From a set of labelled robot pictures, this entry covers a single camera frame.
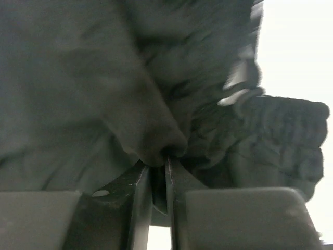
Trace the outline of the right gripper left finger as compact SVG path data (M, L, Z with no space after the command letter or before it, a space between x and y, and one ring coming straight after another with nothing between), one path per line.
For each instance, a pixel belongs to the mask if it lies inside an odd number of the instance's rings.
M150 169L142 162L102 188L84 195L69 226L63 249L146 249L152 213Z

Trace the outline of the black trousers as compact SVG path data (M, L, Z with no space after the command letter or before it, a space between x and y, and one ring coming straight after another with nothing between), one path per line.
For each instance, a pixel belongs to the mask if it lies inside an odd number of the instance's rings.
M166 213L176 158L209 188L323 177L329 108L272 97L262 1L1 1L1 190L92 194L138 161Z

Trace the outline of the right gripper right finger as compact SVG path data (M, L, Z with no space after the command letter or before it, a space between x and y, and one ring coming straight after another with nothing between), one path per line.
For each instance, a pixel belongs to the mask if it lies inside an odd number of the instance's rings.
M165 181L172 249L189 250L186 193L207 187L172 157L165 164Z

